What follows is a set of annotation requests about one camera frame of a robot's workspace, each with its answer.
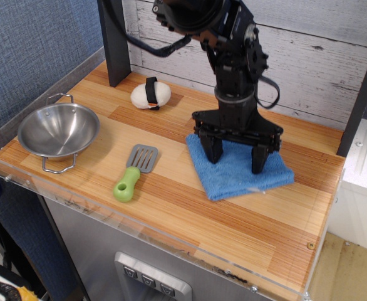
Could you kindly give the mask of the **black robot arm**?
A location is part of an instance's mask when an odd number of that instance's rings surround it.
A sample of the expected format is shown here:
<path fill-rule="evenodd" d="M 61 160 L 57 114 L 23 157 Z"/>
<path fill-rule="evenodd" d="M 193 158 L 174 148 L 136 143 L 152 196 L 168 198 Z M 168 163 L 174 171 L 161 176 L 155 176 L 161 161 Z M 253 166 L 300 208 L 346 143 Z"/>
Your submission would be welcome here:
<path fill-rule="evenodd" d="M 225 140 L 250 145 L 252 173 L 261 173 L 283 129 L 258 111 L 259 82 L 279 87 L 262 75 L 268 55 L 253 14 L 242 1 L 155 1 L 153 12 L 162 26 L 200 42 L 216 77 L 218 109 L 192 114 L 208 160 L 218 162 Z"/>

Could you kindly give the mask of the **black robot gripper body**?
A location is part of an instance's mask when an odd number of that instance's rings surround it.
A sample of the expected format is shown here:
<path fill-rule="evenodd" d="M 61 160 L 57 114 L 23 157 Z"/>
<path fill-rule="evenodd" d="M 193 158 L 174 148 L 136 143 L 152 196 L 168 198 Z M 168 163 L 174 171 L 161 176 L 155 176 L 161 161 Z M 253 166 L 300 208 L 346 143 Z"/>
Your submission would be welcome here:
<path fill-rule="evenodd" d="M 265 119 L 253 99 L 243 102 L 219 102 L 218 109 L 196 111 L 194 131 L 223 140 L 251 146 L 267 146 L 269 152 L 279 151 L 283 128 Z"/>

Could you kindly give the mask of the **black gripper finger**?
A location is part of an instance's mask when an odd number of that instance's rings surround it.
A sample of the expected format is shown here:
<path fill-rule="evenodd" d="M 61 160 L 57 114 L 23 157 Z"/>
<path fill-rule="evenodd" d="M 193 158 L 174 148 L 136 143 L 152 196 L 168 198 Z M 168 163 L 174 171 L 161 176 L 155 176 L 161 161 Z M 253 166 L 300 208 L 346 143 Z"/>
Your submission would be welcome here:
<path fill-rule="evenodd" d="M 252 148 L 252 173 L 260 174 L 265 166 L 269 152 L 267 146 L 258 145 Z"/>
<path fill-rule="evenodd" d="M 208 160 L 216 164 L 223 154 L 222 139 L 212 137 L 209 134 L 200 134 L 200 143 Z"/>

